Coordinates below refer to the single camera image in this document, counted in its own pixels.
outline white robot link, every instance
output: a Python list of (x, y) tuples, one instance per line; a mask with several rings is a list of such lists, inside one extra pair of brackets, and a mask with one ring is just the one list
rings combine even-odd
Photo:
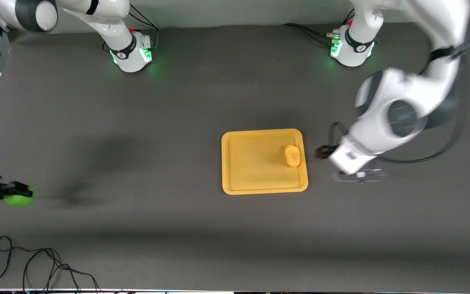
[(129, 13), (129, 0), (0, 0), (0, 40), (6, 26), (35, 32), (53, 30), (58, 6), (94, 28), (124, 72), (139, 71), (151, 62), (150, 37), (130, 32), (122, 20)]
[(431, 42), (428, 65), (420, 74), (388, 68), (367, 78), (358, 90), (358, 120), (328, 156), (345, 175), (364, 176), (361, 169), (380, 154), (412, 140), (423, 129), (446, 120), (443, 103), (457, 77), (470, 17), (469, 0), (350, 0), (351, 25), (334, 30), (330, 56), (357, 67), (368, 56), (384, 22), (380, 9), (403, 11)]

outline green ball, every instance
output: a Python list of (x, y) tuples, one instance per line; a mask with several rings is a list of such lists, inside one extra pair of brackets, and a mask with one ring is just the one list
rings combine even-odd
[(32, 197), (24, 196), (24, 195), (8, 195), (3, 197), (4, 201), (13, 207), (26, 207), (34, 201), (35, 192), (32, 188), (28, 188), (28, 190), (32, 193)]

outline yellow tray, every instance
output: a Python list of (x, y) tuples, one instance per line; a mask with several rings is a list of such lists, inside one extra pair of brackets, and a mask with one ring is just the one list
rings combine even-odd
[[(300, 149), (290, 167), (285, 148)], [(222, 136), (222, 188), (229, 195), (301, 192), (308, 187), (302, 134), (297, 129), (227, 132)]]

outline white wall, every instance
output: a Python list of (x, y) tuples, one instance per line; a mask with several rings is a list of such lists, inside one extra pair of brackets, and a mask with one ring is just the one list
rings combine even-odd
[[(131, 3), (161, 28), (269, 26), (286, 22), (335, 24), (352, 8), (347, 0), (131, 0)], [(386, 22), (407, 21), (396, 11), (384, 11), (384, 17)], [(129, 16), (125, 22), (136, 29), (146, 27)], [(89, 26), (60, 9), (54, 33), (88, 31), (92, 31)]]

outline gray table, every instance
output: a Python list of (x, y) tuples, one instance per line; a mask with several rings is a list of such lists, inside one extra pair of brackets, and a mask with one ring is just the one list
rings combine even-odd
[[(19, 36), (0, 79), (0, 173), (38, 197), (0, 203), (0, 235), (52, 246), (107, 288), (470, 293), (470, 108), (449, 153), (382, 164), (385, 182), (336, 183), (329, 162), (308, 157), (305, 192), (222, 191), (224, 132), (297, 128), (311, 153), (331, 122), (356, 119), (367, 76), (424, 66), (414, 25), (378, 38), (346, 68), (290, 27), (168, 29), (155, 62), (125, 74), (97, 34)], [(451, 127), (390, 156), (429, 155)], [(29, 256), (15, 254), (0, 287), (20, 286)], [(32, 286), (49, 265), (31, 265)], [(57, 287), (72, 287), (67, 274)]]

